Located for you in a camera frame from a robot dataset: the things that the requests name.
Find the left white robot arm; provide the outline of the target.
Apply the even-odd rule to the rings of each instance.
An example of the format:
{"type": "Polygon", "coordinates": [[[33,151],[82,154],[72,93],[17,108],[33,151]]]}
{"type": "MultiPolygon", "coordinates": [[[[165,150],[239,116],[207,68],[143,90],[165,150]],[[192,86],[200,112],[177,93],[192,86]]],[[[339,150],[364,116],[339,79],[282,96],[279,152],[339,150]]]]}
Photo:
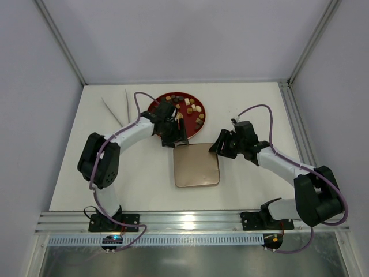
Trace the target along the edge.
{"type": "Polygon", "coordinates": [[[175,148],[177,143],[188,144],[185,121],[178,118],[178,109],[168,102],[160,102],[153,111],[138,111],[137,119],[111,135],[96,132],[89,135],[77,164],[77,170],[89,182],[89,190],[104,221],[133,227],[121,220],[122,209],[114,188],[119,160],[125,150],[137,142],[158,135],[163,147],[175,148]]]}

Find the gold square tin lid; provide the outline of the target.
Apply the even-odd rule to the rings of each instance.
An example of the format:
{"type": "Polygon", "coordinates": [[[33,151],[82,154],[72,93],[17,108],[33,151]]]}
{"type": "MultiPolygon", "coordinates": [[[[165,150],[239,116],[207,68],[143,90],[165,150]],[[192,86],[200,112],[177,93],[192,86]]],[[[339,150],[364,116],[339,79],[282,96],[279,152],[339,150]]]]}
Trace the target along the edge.
{"type": "Polygon", "coordinates": [[[179,145],[173,150],[174,182],[178,188],[217,186],[218,157],[210,152],[213,143],[179,145]]]}

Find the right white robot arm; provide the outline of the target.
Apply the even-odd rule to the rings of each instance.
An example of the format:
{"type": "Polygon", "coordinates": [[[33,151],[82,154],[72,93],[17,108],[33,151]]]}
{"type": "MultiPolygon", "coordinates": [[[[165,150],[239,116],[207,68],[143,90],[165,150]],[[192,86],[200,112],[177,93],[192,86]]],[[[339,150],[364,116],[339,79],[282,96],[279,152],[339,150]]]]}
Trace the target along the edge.
{"type": "Polygon", "coordinates": [[[265,225],[281,220],[301,220],[314,227],[345,211],[330,168],[316,168],[283,157],[269,142],[258,139],[249,121],[234,123],[232,131],[223,129],[209,152],[231,159],[241,154],[293,186],[292,199],[279,198],[261,205],[260,216],[265,225]]]}

